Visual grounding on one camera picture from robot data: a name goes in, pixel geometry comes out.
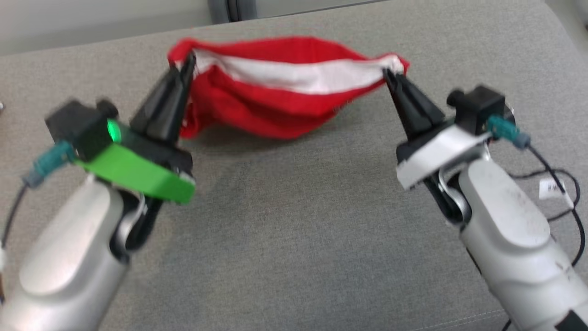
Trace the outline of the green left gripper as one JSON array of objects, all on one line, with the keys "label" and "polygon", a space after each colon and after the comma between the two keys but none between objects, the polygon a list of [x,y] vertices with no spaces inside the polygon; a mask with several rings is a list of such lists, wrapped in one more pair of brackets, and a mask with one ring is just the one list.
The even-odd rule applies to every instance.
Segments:
[{"label": "green left gripper", "polygon": [[[165,143],[175,143],[186,109],[196,59],[187,54],[180,69],[170,65],[160,77],[135,116],[131,128]],[[123,133],[111,131],[112,143],[90,161],[74,164],[95,176],[148,197],[186,205],[195,192],[195,183],[149,161],[123,146]]]}]

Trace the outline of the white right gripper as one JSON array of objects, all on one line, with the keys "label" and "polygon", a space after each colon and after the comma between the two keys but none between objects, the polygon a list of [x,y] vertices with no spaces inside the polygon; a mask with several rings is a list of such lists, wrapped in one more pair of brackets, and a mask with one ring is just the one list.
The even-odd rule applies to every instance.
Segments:
[{"label": "white right gripper", "polygon": [[[409,141],[445,121],[443,111],[406,76],[391,69],[383,69],[382,72]],[[397,179],[404,190],[410,190],[490,138],[490,132],[476,136],[452,125],[402,161],[396,168]]]}]

